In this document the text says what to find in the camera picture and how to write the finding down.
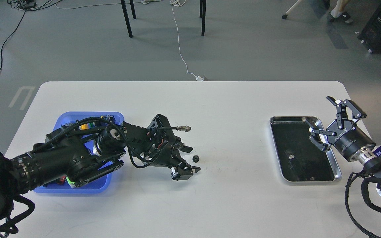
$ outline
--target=small black gear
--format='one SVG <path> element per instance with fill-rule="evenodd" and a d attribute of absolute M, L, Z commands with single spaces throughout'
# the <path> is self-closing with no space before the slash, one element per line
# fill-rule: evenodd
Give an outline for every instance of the small black gear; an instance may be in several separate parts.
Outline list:
<path fill-rule="evenodd" d="M 199 156 L 198 155 L 194 155 L 192 157 L 192 161 L 194 161 L 195 163 L 198 163 L 199 162 Z"/>

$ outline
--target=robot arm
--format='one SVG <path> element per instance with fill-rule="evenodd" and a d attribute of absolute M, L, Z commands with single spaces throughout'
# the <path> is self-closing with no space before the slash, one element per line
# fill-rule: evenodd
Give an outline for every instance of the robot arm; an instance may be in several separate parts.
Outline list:
<path fill-rule="evenodd" d="M 94 127 L 83 127 L 89 123 Z M 200 168 L 191 166 L 180 156 L 180 151 L 189 153 L 193 148 L 182 143 L 172 130 L 190 129 L 189 126 L 173 128 L 160 114 L 147 128 L 127 122 L 116 125 L 109 118 L 91 117 L 63 125 L 47 134 L 45 143 L 35 144 L 32 151 L 11 160 L 0 153 L 0 220 L 7 219 L 0 226 L 0 233 L 17 233 L 15 224 L 32 213 L 33 202 L 20 194 L 64 175 L 74 181 L 74 186 L 82 187 L 120 169 L 124 165 L 121 158 L 126 154 L 126 147 L 135 167 L 168 167 L 173 180 L 189 179 Z M 90 141 L 94 143 L 93 153 L 84 145 Z M 133 157 L 144 165 L 137 165 Z M 26 204 L 28 209 L 11 219 L 13 201 Z"/>
<path fill-rule="evenodd" d="M 364 202 L 370 208 L 381 213 L 381 207 L 371 202 L 368 191 L 368 184 L 371 182 L 376 183 L 376 191 L 381 197 L 381 146 L 374 149 L 376 145 L 375 142 L 357 126 L 357 122 L 365 118 L 366 114 L 351 100 L 335 100 L 332 97 L 327 97 L 327 99 L 336 107 L 336 119 L 325 131 L 319 130 L 314 123 L 307 121 L 311 128 L 309 139 L 321 151 L 328 151 L 331 146 L 334 146 L 348 162 L 359 161 L 364 166 L 364 169 L 360 173 L 353 173 L 348 179 L 345 200 L 347 201 L 348 190 L 351 183 L 357 177 L 362 177 L 364 181 L 361 184 L 361 194 Z M 347 107 L 352 111 L 350 119 L 346 113 Z M 320 135 L 322 135 L 326 141 L 322 141 Z M 348 213 L 350 214 L 348 204 L 346 203 L 346 205 Z"/>

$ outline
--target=blue bin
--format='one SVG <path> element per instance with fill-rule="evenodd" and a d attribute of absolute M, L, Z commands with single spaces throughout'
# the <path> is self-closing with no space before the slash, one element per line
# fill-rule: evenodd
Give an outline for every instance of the blue bin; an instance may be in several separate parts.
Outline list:
<path fill-rule="evenodd" d="M 115 123 L 120 124 L 124 121 L 124 117 L 119 112 L 86 112 L 86 111 L 70 111 L 62 114 L 54 126 L 54 130 L 61 127 L 61 125 L 69 122 L 75 122 L 76 120 L 82 120 L 88 117 L 100 117 L 102 115 L 113 115 L 115 118 Z M 85 143 L 85 146 L 92 151 L 94 146 L 93 142 L 90 141 Z M 37 187 L 34 191 L 36 193 L 100 193 L 108 187 L 111 181 L 111 174 L 102 176 L 101 178 L 92 181 L 80 188 L 71 188 L 67 181 L 63 185 L 58 185 L 54 182 L 48 184 L 47 187 Z"/>

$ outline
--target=black table leg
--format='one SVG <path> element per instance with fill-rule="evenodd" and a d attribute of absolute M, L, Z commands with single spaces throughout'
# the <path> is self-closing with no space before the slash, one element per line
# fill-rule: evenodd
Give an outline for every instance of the black table leg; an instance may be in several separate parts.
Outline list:
<path fill-rule="evenodd" d="M 124 20 L 126 21 L 127 31 L 129 32 L 129 37 L 132 38 L 132 29 L 130 28 L 129 15 L 127 15 L 126 3 L 124 0 L 120 0 L 121 8 L 123 8 Z"/>
<path fill-rule="evenodd" d="M 207 0 L 202 0 L 202 34 L 205 36 L 205 9 L 207 8 Z"/>
<path fill-rule="evenodd" d="M 203 7 L 202 0 L 200 0 L 200 2 L 199 2 L 199 18 L 202 18 L 202 7 Z"/>
<path fill-rule="evenodd" d="M 133 0 L 130 0 L 130 8 L 132 9 L 133 19 L 136 19 L 135 5 L 133 4 Z"/>

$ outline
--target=aluminum tray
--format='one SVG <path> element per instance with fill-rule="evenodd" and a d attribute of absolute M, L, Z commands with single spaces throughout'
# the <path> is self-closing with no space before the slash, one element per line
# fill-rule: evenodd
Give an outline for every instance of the aluminum tray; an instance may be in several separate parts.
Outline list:
<path fill-rule="evenodd" d="M 311 133 L 306 120 L 323 130 L 321 121 L 313 116 L 274 116 L 270 119 L 281 175 L 296 184 L 339 181 L 342 173 L 333 151 L 321 152 L 308 139 Z M 324 135 L 320 135 L 320 139 L 326 141 Z"/>

